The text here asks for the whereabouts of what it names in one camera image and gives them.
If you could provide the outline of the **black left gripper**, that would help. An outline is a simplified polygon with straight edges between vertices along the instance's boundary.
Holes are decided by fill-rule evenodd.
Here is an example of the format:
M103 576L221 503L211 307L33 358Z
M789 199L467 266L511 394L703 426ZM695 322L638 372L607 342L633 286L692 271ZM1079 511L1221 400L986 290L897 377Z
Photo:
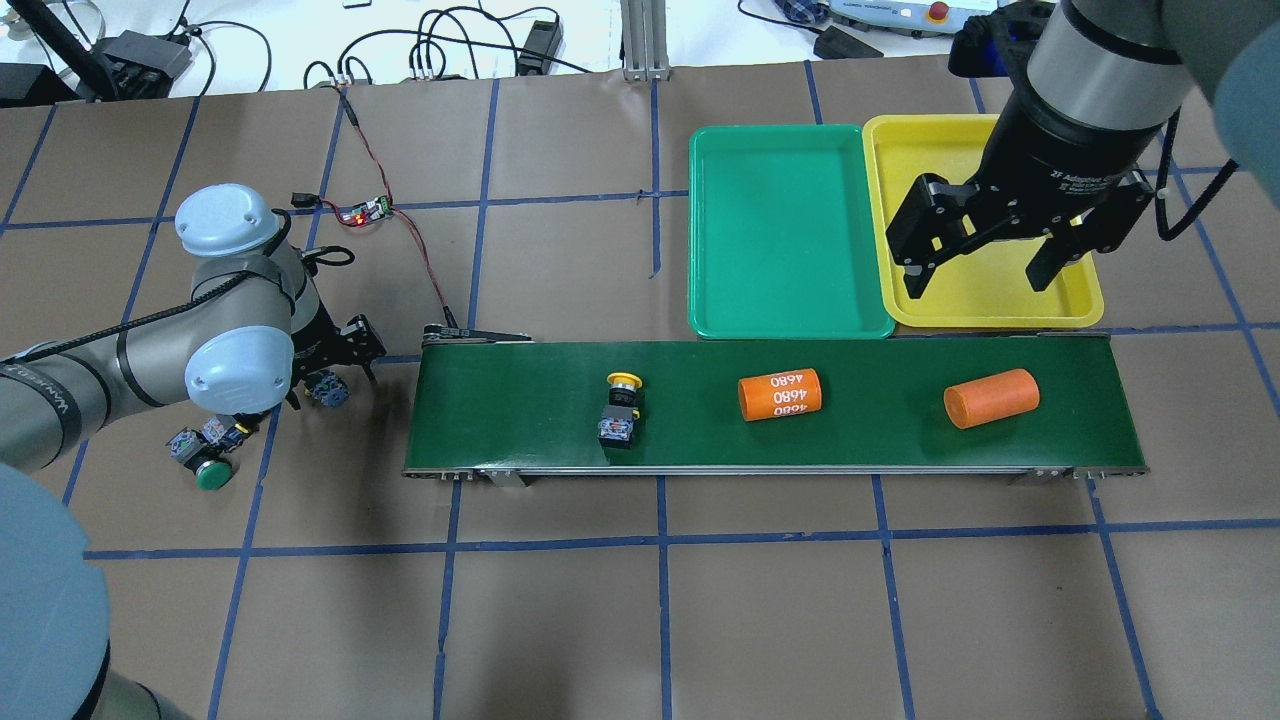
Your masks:
M358 366L372 387L379 386L372 364L387 355L387 347L367 315L357 314L339 328L329 315L317 314L293 341L291 384L301 386L305 396L303 377L334 366Z

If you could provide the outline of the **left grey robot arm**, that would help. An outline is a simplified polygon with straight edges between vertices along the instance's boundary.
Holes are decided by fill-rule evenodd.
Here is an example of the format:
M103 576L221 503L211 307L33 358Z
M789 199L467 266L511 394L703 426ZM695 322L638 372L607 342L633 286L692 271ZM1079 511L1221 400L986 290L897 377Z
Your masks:
M291 214L243 184L201 188L175 213L197 266L178 306L3 360L3 716L179 719L172 701L113 670L108 583L82 525L32 473L120 419L191 401L211 415L169 443L205 489L227 455L302 387L335 405L334 366L387 352L366 316L332 319L314 283L323 252Z

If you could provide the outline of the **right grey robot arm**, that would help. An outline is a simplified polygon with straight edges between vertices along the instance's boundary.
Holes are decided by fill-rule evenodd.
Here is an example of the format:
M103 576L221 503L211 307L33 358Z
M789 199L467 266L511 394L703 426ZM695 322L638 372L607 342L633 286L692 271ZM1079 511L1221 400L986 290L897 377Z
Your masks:
M1142 152L1198 87L1230 160L1277 197L1275 1L1019 3L957 38L954 72L988 37L1012 95L975 174L925 173L887 229L911 299L957 256L1007 240L1041 240L1027 266L1036 291L1089 252L1120 246L1157 188Z

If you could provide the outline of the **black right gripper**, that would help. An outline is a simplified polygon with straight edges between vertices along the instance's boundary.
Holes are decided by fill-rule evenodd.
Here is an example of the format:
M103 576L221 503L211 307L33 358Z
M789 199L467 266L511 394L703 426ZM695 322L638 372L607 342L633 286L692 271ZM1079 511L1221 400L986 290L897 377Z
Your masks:
M1061 193L1018 195L993 184L948 183L936 173L918 176L886 229L895 264L911 300L922 299L937 269L996 242L1041 240L1027 265L1036 292L1089 252L1117 250L1155 200L1137 168L1093 199Z

